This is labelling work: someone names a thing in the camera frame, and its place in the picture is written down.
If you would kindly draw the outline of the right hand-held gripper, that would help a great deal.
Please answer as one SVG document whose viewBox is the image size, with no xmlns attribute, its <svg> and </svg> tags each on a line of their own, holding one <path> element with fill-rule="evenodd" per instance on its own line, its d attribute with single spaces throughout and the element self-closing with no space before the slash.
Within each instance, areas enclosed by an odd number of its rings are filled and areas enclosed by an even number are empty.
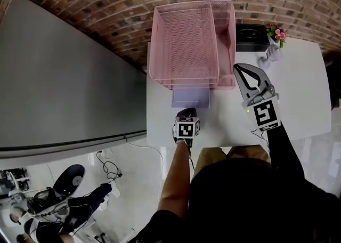
<svg viewBox="0 0 341 243">
<path fill-rule="evenodd" d="M 279 95 L 265 71 L 252 64 L 237 63 L 233 66 L 233 72 L 244 99 L 241 105 L 256 129 L 265 132 L 279 127 Z M 250 86 L 243 73 L 257 80 L 257 86 Z"/>
</svg>

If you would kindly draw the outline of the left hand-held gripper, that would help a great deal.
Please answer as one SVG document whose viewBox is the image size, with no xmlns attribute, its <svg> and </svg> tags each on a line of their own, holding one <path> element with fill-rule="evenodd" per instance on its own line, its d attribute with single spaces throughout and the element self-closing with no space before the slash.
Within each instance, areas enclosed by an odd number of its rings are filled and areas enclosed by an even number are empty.
<svg viewBox="0 0 341 243">
<path fill-rule="evenodd" d="M 194 139 L 200 131 L 200 120 L 196 108 L 181 110 L 175 118 L 173 137 L 177 139 Z"/>
</svg>

